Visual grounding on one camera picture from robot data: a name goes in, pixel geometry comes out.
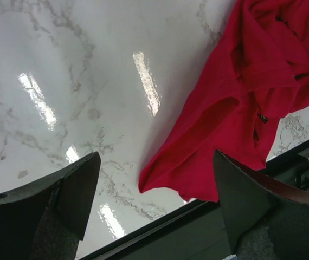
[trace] red cloth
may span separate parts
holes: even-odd
[[[281,118],[309,106],[309,0],[238,0],[140,192],[168,187],[218,201],[216,149],[265,168]],[[264,123],[258,116],[268,118]]]

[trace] white marble surface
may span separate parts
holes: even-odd
[[[225,0],[0,0],[0,192],[99,151],[78,258],[184,205],[139,194],[223,31]],[[309,139],[309,108],[283,119],[269,158]]]

